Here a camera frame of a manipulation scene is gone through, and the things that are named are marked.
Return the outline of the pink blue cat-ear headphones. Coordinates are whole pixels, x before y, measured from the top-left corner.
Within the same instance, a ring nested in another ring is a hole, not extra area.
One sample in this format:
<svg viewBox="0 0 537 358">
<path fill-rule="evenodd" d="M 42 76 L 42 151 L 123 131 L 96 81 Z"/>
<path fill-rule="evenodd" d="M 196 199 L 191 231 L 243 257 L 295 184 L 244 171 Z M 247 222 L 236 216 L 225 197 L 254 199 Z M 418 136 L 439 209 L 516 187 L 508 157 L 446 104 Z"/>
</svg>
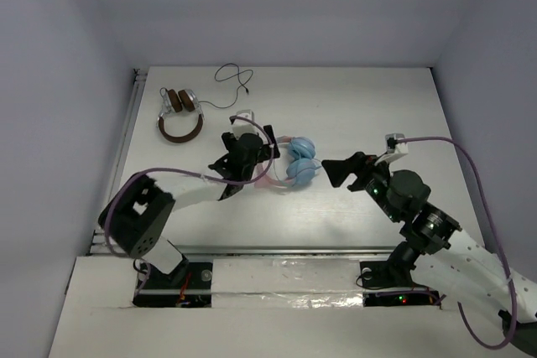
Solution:
<svg viewBox="0 0 537 358">
<path fill-rule="evenodd" d="M 286 178 L 281 179 L 274 169 L 274 176 L 265 174 L 254 186 L 263 188 L 275 186 L 282 189 L 304 187 L 308 185 L 317 171 L 321 169 L 320 161 L 315 157 L 315 144 L 307 137 L 281 136 L 276 139 L 279 146 L 287 149 L 292 161 L 285 170 Z"/>
</svg>

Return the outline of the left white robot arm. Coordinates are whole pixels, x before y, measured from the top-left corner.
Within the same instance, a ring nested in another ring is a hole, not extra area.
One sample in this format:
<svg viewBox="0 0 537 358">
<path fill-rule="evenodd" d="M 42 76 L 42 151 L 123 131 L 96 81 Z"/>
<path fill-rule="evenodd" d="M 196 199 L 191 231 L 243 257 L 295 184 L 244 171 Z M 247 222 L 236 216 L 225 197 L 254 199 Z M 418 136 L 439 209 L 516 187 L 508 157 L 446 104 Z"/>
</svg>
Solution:
<svg viewBox="0 0 537 358">
<path fill-rule="evenodd" d="M 247 118 L 246 123 L 253 123 Z M 209 169 L 216 177 L 183 169 L 152 168 L 133 174 L 99 215 L 109 251 L 141 260 L 146 277 L 160 278 L 168 286 L 180 285 L 187 275 L 186 256 L 162 236 L 169 217 L 180 209 L 202 202 L 222 201 L 240 192 L 244 186 L 259 181 L 265 174 L 254 174 L 262 162 L 280 156 L 274 130 L 270 125 L 253 126 L 260 133 L 236 136 L 222 134 L 227 153 Z"/>
</svg>

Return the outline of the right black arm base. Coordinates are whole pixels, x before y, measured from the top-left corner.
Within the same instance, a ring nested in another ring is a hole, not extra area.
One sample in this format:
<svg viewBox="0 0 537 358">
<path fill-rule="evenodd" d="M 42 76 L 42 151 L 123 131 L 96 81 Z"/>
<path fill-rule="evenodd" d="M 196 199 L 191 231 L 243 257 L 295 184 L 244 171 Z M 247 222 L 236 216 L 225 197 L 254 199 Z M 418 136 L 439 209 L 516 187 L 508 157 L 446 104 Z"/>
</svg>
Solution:
<svg viewBox="0 0 537 358">
<path fill-rule="evenodd" d="M 411 277 L 421 256 L 407 241 L 402 241 L 385 261 L 360 263 L 355 284 L 365 291 L 366 307 L 440 307 L 445 295 L 416 283 Z"/>
</svg>

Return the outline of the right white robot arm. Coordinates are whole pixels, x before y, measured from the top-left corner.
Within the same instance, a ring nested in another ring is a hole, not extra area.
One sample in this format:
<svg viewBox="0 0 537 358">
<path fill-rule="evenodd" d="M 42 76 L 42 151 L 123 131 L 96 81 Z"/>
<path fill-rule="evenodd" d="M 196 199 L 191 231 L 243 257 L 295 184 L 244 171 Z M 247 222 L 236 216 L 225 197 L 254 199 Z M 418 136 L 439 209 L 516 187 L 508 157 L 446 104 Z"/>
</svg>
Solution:
<svg viewBox="0 0 537 358">
<path fill-rule="evenodd" d="M 361 263 L 357 285 L 368 291 L 431 288 L 499 324 L 505 341 L 536 355 L 536 284 L 480 246 L 450 215 L 432 205 L 430 187 L 414 171 L 391 171 L 383 158 L 354 153 L 321 163 L 331 185 L 347 177 L 401 226 L 403 240 L 384 261 Z"/>
</svg>

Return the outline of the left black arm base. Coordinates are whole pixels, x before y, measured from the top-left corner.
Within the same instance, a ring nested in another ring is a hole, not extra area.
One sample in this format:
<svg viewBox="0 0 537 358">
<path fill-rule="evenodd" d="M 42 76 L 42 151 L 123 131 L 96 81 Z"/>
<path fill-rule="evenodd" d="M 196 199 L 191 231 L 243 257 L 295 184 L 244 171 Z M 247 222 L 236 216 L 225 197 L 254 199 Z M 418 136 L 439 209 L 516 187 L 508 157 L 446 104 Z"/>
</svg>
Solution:
<svg viewBox="0 0 537 358">
<path fill-rule="evenodd" d="M 166 275 L 139 259 L 133 261 L 137 282 L 133 305 L 138 308 L 210 308 L 212 262 L 182 262 Z"/>
</svg>

